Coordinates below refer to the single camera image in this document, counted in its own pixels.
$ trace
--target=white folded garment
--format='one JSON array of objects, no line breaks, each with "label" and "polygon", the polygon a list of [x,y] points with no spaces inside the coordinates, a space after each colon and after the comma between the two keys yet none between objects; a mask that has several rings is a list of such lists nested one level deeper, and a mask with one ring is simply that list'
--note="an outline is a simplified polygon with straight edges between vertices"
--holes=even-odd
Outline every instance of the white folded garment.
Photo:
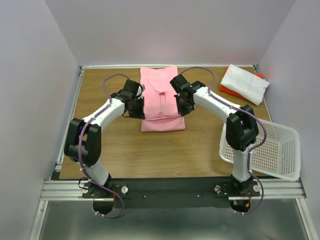
[{"label": "white folded garment", "polygon": [[221,85],[258,106],[263,100],[269,82],[231,64],[222,78]]}]

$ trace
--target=gray floor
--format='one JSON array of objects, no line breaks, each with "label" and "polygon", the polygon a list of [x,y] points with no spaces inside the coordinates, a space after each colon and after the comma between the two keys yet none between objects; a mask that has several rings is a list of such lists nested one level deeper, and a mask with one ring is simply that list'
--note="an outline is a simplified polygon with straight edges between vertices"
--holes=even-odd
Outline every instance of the gray floor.
[{"label": "gray floor", "polygon": [[88,201],[50,202],[41,240],[307,240],[295,199],[266,199],[255,213],[230,209],[128,209],[94,215]]}]

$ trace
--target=orange cloth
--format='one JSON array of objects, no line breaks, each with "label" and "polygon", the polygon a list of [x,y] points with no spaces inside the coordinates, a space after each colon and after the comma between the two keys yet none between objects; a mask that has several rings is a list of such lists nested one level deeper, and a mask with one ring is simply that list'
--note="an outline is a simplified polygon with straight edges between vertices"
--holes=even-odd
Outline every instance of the orange cloth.
[{"label": "orange cloth", "polygon": [[[261,78],[261,79],[264,78],[264,76],[263,76],[262,73],[255,73],[254,75],[258,76],[258,77]],[[231,95],[234,95],[234,96],[236,96],[236,97],[239,97],[239,98],[244,99],[244,97],[241,96],[239,93],[237,93],[237,92],[235,92],[235,91],[232,91],[232,90],[230,90],[230,89],[228,89],[228,88],[226,88],[225,86],[222,86],[222,85],[220,86],[220,92],[223,92],[223,93],[226,93],[226,94],[231,94]]]}]

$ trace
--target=pink fabric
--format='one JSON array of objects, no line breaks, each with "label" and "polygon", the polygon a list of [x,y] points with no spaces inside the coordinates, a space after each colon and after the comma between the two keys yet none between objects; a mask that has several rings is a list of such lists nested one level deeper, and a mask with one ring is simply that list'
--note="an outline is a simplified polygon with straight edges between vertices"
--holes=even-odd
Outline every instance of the pink fabric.
[{"label": "pink fabric", "polygon": [[144,115],[142,132],[166,132],[186,128],[185,119],[178,114],[175,95],[170,81],[178,75],[176,66],[164,69],[141,67],[140,83],[144,85]]}]

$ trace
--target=pink shirt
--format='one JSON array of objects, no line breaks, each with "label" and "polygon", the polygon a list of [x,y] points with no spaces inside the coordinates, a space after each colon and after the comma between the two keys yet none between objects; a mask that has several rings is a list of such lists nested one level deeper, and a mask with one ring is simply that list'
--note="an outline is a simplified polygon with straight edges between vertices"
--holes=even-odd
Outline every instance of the pink shirt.
[{"label": "pink shirt", "polygon": [[164,69],[141,67],[140,83],[144,85],[144,115],[142,132],[184,130],[185,119],[178,114],[175,95],[170,81],[178,75],[176,66]]}]

